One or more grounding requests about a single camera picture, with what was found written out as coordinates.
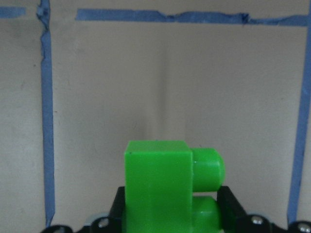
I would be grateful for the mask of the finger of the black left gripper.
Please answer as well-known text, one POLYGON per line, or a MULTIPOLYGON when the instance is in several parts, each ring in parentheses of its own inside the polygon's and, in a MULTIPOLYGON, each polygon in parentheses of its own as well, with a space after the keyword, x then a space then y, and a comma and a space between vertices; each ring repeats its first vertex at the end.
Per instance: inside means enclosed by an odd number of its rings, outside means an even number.
POLYGON ((110 225, 121 226, 125 211, 125 187, 120 186, 117 189, 116 196, 111 206, 108 218, 110 225))
POLYGON ((239 203, 228 186, 221 186, 217 191, 217 204, 220 209, 224 230, 240 230, 247 212, 239 203))

